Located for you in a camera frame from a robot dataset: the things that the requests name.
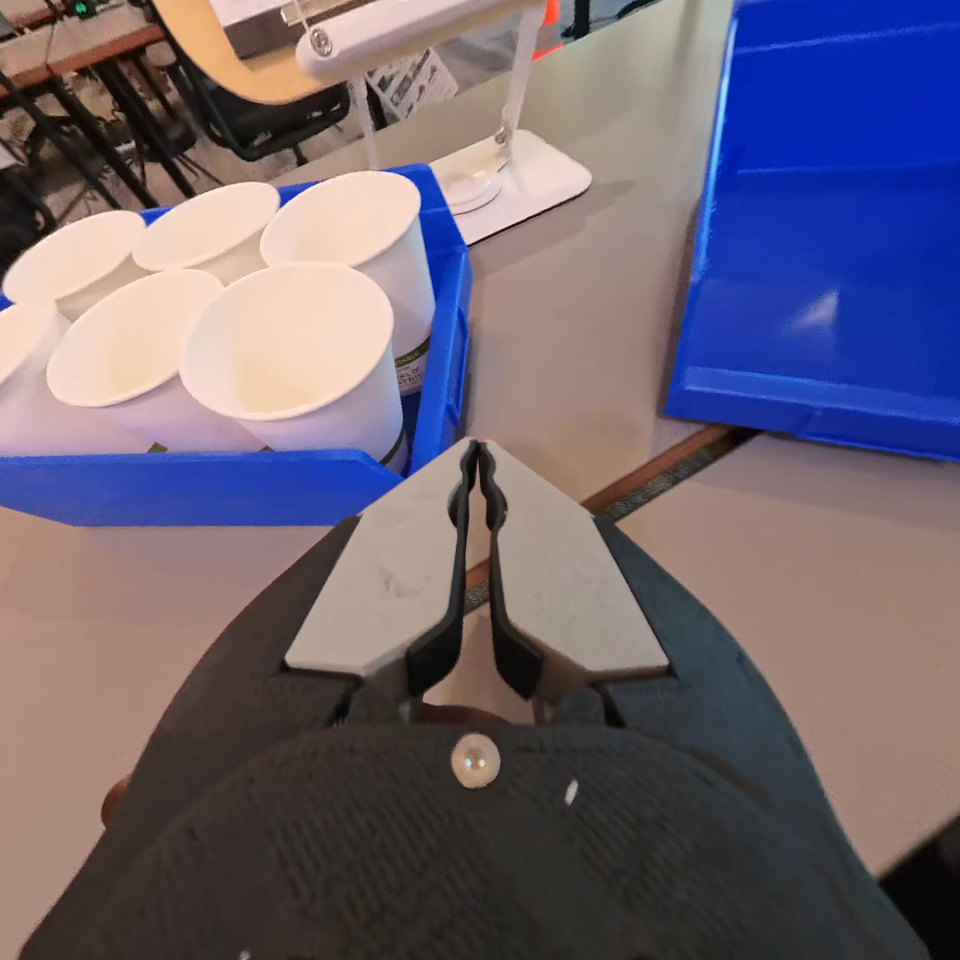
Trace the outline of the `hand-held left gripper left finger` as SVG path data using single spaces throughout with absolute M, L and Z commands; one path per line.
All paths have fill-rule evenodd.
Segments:
M 423 695 L 462 647 L 470 497 L 465 438 L 370 504 L 285 655 L 287 667 Z

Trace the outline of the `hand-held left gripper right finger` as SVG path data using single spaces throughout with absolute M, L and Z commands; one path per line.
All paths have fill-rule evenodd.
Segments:
M 595 518 L 492 441 L 477 447 L 496 669 L 521 698 L 666 673 L 669 660 Z

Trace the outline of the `blue plastic bin holding cups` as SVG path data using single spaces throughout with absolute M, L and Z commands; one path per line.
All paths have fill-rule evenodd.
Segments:
M 2 507 L 75 527 L 334 526 L 448 450 L 465 410 L 469 249 L 428 165 L 390 172 L 420 193 L 436 297 L 422 390 L 402 399 L 410 458 L 401 474 L 355 451 L 4 456 Z

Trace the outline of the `cluster of white paper cups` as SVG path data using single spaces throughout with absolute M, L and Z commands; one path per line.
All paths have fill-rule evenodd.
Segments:
M 68 222 L 3 278 L 2 456 L 355 450 L 398 472 L 423 195 L 342 174 Z

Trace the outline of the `white desk lamp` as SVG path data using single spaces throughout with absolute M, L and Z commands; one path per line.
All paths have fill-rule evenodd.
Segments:
M 430 164 L 469 246 L 582 196 L 593 181 L 584 165 L 521 127 L 546 2 L 366 2 L 306 25 L 295 47 L 299 70 L 324 88 L 516 10 L 522 16 L 496 132 Z

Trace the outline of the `empty blue plastic bin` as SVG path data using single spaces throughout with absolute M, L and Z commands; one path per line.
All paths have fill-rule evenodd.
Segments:
M 663 412 L 958 462 L 959 3 L 737 2 Z

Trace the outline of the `printed paper sign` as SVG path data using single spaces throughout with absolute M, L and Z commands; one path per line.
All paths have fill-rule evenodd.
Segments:
M 434 48 L 369 70 L 366 80 L 390 121 L 452 100 L 459 84 Z

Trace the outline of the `beige office chair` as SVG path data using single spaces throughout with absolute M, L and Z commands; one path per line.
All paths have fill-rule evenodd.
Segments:
M 277 49 L 243 58 L 212 2 L 156 1 L 147 9 L 174 53 L 175 89 L 203 133 L 239 160 L 291 151 L 296 164 L 305 165 L 306 141 L 347 119 L 347 85 L 323 86 L 298 66 L 303 29 Z

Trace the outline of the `orange object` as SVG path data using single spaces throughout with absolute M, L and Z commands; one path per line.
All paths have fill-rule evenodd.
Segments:
M 563 47 L 560 26 L 561 1 L 546 1 L 537 32 L 532 60 L 537 61 Z

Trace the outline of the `background desk with black legs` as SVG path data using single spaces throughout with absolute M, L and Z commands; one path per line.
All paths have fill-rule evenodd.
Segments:
M 96 75 L 107 92 L 119 104 L 127 126 L 145 144 L 186 199 L 196 196 L 196 190 L 184 175 L 174 158 L 169 139 L 158 121 L 142 102 L 121 64 L 149 45 L 166 40 L 160 24 L 149 20 L 133 7 L 109 11 L 74 25 L 66 21 L 54 23 L 49 30 L 35 29 L 27 36 L 27 44 L 15 47 L 12 53 L 23 66 L 15 65 L 11 75 L 1 72 L 2 100 L 15 104 L 30 116 L 44 135 L 54 143 L 66 160 L 72 164 L 88 187 L 97 192 L 114 210 L 121 203 L 92 172 L 90 164 L 70 142 L 63 138 L 51 119 L 38 107 L 38 96 L 49 93 L 77 125 L 94 153 L 106 163 L 127 189 L 147 209 L 157 209 L 160 202 L 136 177 L 114 148 L 100 123 L 64 86 L 63 78 L 73 73 Z

